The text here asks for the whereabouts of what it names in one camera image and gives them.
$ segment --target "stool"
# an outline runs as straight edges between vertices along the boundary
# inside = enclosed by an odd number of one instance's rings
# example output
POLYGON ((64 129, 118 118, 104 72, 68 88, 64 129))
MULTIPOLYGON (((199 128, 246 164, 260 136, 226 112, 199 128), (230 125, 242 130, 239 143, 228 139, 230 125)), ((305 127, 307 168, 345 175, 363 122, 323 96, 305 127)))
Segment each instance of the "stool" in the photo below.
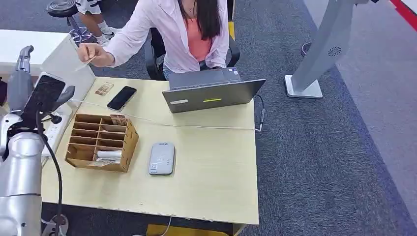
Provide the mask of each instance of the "stool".
POLYGON ((68 26, 72 26, 73 30, 69 33, 75 43, 84 42, 92 37, 92 33, 87 27, 78 27, 73 15, 78 13, 77 6, 74 0, 58 0, 52 1, 46 6, 46 11, 49 15, 58 18, 66 18, 68 26))

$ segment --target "white sneaker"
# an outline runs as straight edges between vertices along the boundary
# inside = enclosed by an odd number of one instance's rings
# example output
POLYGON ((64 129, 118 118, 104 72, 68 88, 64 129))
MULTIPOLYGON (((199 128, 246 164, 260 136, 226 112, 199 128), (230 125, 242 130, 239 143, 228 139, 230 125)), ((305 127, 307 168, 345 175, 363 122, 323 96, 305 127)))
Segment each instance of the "white sneaker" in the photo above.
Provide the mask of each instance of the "white sneaker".
POLYGON ((109 29, 112 31, 112 33, 111 33, 111 34, 105 34, 105 33, 103 33, 103 35, 104 35, 107 39, 111 39, 111 38, 113 38, 113 37, 116 35, 116 33, 120 31, 120 29, 113 28, 113 27, 109 27, 109 29))
POLYGON ((110 40, 107 39, 107 38, 104 38, 104 40, 103 39, 97 39, 97 43, 100 44, 100 46, 105 47, 105 46, 107 46, 107 44, 110 43, 110 40))

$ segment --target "long black hair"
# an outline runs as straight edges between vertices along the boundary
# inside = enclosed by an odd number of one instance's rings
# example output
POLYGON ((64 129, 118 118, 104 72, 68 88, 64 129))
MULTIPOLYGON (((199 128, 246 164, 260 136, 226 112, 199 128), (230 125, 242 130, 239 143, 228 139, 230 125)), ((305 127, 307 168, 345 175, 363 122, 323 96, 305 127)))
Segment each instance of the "long black hair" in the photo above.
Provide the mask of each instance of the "long black hair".
MULTIPOLYGON (((220 35, 220 16, 218 0, 195 0, 197 6, 197 23, 201 32, 202 40, 211 39, 220 35)), ((189 15, 185 12, 182 1, 178 0, 182 17, 187 20, 189 15)))

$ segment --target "power strip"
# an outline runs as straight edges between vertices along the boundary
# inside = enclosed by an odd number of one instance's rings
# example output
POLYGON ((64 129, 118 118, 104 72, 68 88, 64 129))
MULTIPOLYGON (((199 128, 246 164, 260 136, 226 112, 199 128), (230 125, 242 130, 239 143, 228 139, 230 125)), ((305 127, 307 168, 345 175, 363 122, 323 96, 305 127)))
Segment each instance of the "power strip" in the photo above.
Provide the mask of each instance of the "power strip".
MULTIPOLYGON (((51 149, 54 153, 57 152, 58 146, 68 125, 71 114, 72 109, 67 104, 63 104, 55 112, 55 115, 62 117, 62 121, 59 124, 51 123, 51 125, 49 125, 48 129, 45 131, 45 135, 48 137, 49 146, 51 146, 51 149)), ((42 167, 50 157, 51 154, 45 147, 42 151, 42 167)))

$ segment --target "white table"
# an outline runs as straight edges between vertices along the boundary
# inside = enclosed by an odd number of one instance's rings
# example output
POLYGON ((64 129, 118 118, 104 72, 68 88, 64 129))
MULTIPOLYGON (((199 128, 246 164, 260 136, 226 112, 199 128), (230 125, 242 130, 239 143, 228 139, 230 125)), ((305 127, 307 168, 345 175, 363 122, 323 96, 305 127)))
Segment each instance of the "white table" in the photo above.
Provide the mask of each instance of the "white table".
POLYGON ((68 33, 34 32, 0 29, 0 76, 7 82, 8 75, 15 69, 20 50, 32 45, 30 74, 38 77, 42 71, 56 75, 67 86, 75 85, 74 98, 82 100, 95 75, 90 67, 74 71, 82 63, 77 56, 77 45, 68 33))
MULTIPOLYGON (((138 90, 123 112, 165 124, 254 128, 253 103, 171 114, 162 91, 168 82, 98 77, 85 101, 106 104, 124 86, 138 90), (104 97, 94 94, 103 83, 115 86, 104 97)), ((110 110, 82 104, 79 114, 109 115, 110 110)), ((74 168, 64 158, 70 123, 57 151, 62 170, 63 203, 144 214, 230 222, 238 234, 245 225, 258 225, 258 189, 253 130, 176 128, 131 118, 139 134, 127 173, 74 168), (176 146, 174 173, 148 174, 151 146, 176 146)), ((42 198, 56 203, 57 174, 52 161, 42 173, 42 198)))

